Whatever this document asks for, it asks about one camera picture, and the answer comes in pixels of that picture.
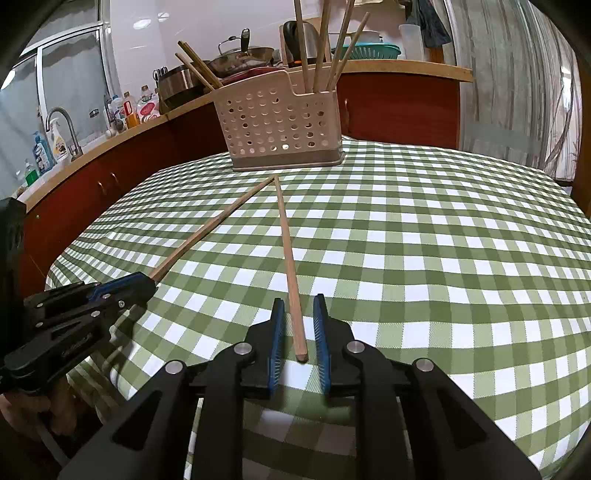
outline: stainless steel pot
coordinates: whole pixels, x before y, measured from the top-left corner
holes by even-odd
[[[203,95],[204,90],[201,81],[185,65],[169,70],[158,79],[160,98],[171,109]]]

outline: wooden countertop edge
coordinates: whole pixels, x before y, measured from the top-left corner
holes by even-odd
[[[300,70],[301,67],[291,69],[290,71]],[[430,63],[427,61],[415,61],[415,60],[350,60],[345,66],[344,73],[406,73],[415,75],[428,75],[440,78],[448,78],[452,80],[458,80],[460,82],[473,82],[471,69],[465,69],[462,67],[456,67],[454,65],[445,65],[442,63]],[[96,147],[94,150],[82,155],[78,159],[74,160],[71,164],[64,167],[62,171],[56,173],[52,178],[39,187],[26,201],[27,213],[33,210],[36,205],[45,198],[54,188],[60,185],[63,181],[67,180],[70,175],[74,174],[82,167],[88,165],[94,159],[100,157],[107,151],[115,148],[121,143],[135,137],[136,135],[142,134],[151,128],[157,127],[166,123],[170,120],[178,118],[179,116],[189,113],[196,108],[207,105],[213,102],[213,96],[208,93],[203,95],[191,102],[187,102],[181,105],[175,110],[169,113],[165,113],[155,120],[150,120],[146,124],[141,124],[137,127],[131,128],[122,134],[117,135],[111,140],[107,140],[103,144]]]
[[[448,78],[460,82],[473,82],[472,70],[444,63],[416,60],[351,60],[345,65],[344,73],[409,73],[430,77]]]

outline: faucet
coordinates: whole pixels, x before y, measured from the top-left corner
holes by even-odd
[[[66,112],[61,106],[56,106],[54,108],[51,109],[51,111],[47,114],[47,118],[45,120],[45,130],[47,132],[49,132],[49,122],[51,120],[51,116],[55,113],[55,112],[60,112],[64,118],[66,119],[66,122],[68,123],[68,128],[70,129],[70,135],[72,136],[72,140],[74,141],[74,151],[72,152],[72,160],[74,160],[75,158],[80,157],[83,152],[82,149],[80,147],[80,144],[78,143],[78,138],[76,137],[76,132],[74,132],[74,125],[72,124],[72,119],[69,115],[68,112]]]

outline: red cabinet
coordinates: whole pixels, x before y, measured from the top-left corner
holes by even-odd
[[[23,296],[43,290],[57,257],[108,207],[162,168],[226,149],[213,105],[125,140],[55,187],[27,213],[21,260]],[[190,141],[175,129],[182,124]]]
[[[341,130],[357,140],[458,148],[460,82],[404,73],[346,73]]]

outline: table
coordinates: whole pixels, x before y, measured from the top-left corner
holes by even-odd
[[[354,476],[352,409],[327,408],[320,395],[316,293],[389,358],[434,360],[551,476],[591,417],[589,221],[531,168],[432,147],[343,145],[340,166],[280,171],[310,361],[296,363],[288,337],[280,394],[246,403],[244,478]],[[47,286],[148,273],[268,175],[233,173],[228,154],[161,170],[64,251]],[[148,310],[124,315],[112,346],[69,380],[107,419],[165,361],[194,364],[241,341],[276,296],[287,298],[287,282],[269,186],[195,245]]]

